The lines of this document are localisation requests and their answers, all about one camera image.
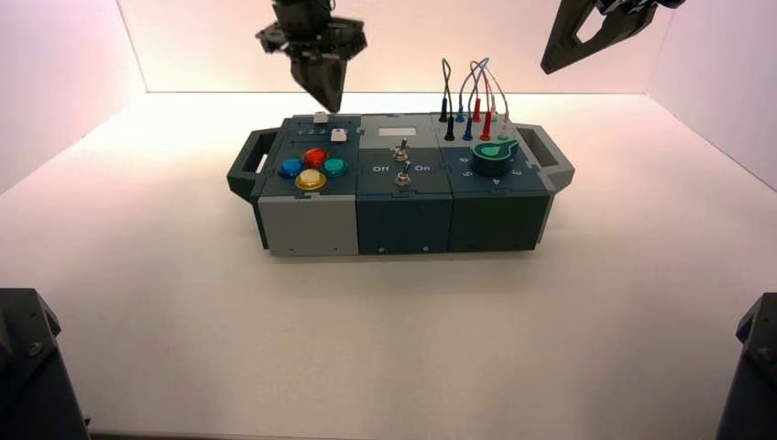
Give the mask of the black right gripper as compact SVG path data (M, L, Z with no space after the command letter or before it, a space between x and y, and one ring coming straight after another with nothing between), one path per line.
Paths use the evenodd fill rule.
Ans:
M639 34L663 6L676 9L685 0L597 0L604 17L601 28L587 41L577 32L592 13L593 1L562 0L542 56L541 67L552 74L584 58Z

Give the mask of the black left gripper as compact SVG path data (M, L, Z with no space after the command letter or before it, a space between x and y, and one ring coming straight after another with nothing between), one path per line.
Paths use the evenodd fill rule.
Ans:
M335 1L274 1L275 21L256 34L266 53L283 52L294 81L330 113L343 99L347 61L367 47L365 24L336 16ZM322 82L317 66L323 60Z

